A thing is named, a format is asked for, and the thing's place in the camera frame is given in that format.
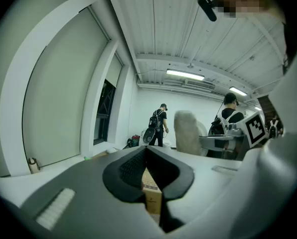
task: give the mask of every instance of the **white vent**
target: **white vent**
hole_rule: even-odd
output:
[[[208,82],[203,82],[203,81],[187,80],[186,85],[192,86],[192,87],[199,87],[202,89],[207,89],[207,90],[212,90],[212,91],[215,89],[214,84],[208,83]]]

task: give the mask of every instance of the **black pants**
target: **black pants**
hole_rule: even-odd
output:
[[[156,138],[157,138],[158,145],[160,147],[163,147],[163,129],[161,129],[159,132],[155,130],[155,134],[152,140],[149,142],[149,145],[155,145]]]

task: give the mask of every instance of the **ceiling beam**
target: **ceiling beam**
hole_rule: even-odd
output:
[[[113,9],[114,9],[115,14],[116,14],[116,16],[118,18],[118,21],[120,23],[123,35],[125,37],[125,41],[127,42],[127,45],[128,45],[128,48],[129,48],[129,51],[130,51],[130,54],[131,54],[131,57],[132,57],[132,60],[133,60],[134,66],[135,66],[135,69],[136,69],[137,73],[140,73],[139,64],[138,64],[138,61],[137,61],[137,58],[136,58],[136,55],[135,55],[135,49],[133,47],[133,43],[132,43],[131,36],[130,36],[130,33],[129,33],[129,28],[128,28],[128,26],[127,26],[127,24],[125,22],[124,16],[123,16],[123,12],[122,12],[122,9],[121,9],[121,4],[120,4],[120,2],[118,0],[110,0],[110,1],[112,3]],[[142,75],[138,74],[138,76],[139,76],[140,81],[142,81]]]
[[[267,38],[271,46],[273,47],[274,51],[276,52],[281,64],[284,63],[284,56],[281,53],[280,49],[278,48],[275,40],[273,37],[269,34],[268,30],[264,27],[264,25],[255,17],[248,17],[248,19],[263,33],[263,35]]]
[[[177,64],[179,66],[189,65],[189,59],[187,58],[180,58],[180,57],[173,57],[173,56],[166,56],[166,55],[154,55],[154,54],[137,54],[137,61],[138,62],[159,62],[159,63],[164,62],[169,64]],[[195,68],[201,68],[211,73],[215,73],[221,77],[235,81],[236,83],[243,85],[249,91],[253,89],[252,85],[249,84],[248,82],[220,68],[217,68],[215,66],[208,65],[196,60],[193,60],[192,64],[194,64]]]

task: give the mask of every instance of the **ceiling light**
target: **ceiling light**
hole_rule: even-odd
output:
[[[236,92],[237,94],[239,94],[239,95],[242,95],[242,96],[246,96],[247,94],[245,93],[245,92],[242,92],[241,90],[238,90],[238,89],[236,89],[235,87],[231,87],[231,88],[229,88],[231,91],[234,91],[234,92]]]
[[[190,73],[185,73],[185,72],[179,72],[179,71],[170,70],[170,69],[168,69],[166,73],[171,74],[171,75],[177,75],[177,76],[192,78],[192,79],[200,80],[200,81],[202,81],[205,78],[204,76],[201,76],[201,75],[190,74]]]

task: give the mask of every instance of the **black t-shirt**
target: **black t-shirt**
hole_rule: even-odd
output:
[[[156,115],[158,115],[160,112],[161,112],[161,109],[156,110]],[[162,112],[159,115],[159,118],[160,118],[160,125],[159,125],[159,127],[163,130],[163,119],[167,119],[166,112]]]
[[[225,108],[224,110],[222,110],[222,117],[224,119],[227,119],[234,111],[235,110],[232,108]],[[243,119],[244,119],[244,115],[242,113],[238,112],[234,116],[232,116],[228,122],[229,123],[237,123]]]

